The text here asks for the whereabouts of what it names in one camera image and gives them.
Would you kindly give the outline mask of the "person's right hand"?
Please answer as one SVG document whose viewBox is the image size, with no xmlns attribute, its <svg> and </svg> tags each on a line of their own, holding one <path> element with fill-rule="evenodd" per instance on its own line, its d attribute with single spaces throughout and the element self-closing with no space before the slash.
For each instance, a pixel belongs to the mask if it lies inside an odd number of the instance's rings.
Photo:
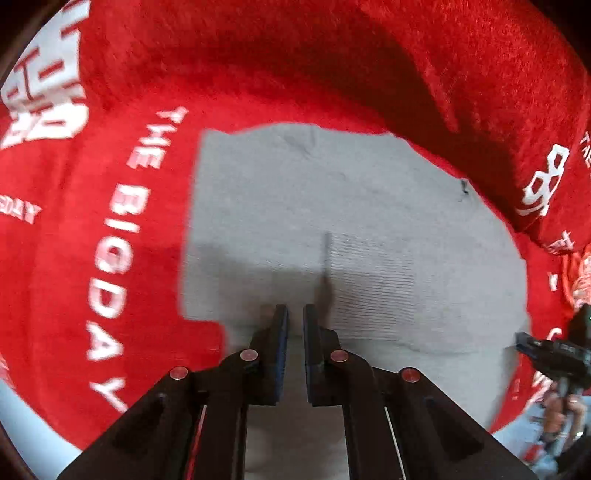
<svg viewBox="0 0 591 480">
<path fill-rule="evenodd" d="M 585 430 L 588 406 L 584 397 L 571 394 L 561 397 L 555 390 L 545 393 L 542 406 L 544 407 L 542 438 L 553 441 L 563 432 L 565 425 L 570 424 L 564 447 L 567 448 L 578 440 Z"/>
</svg>

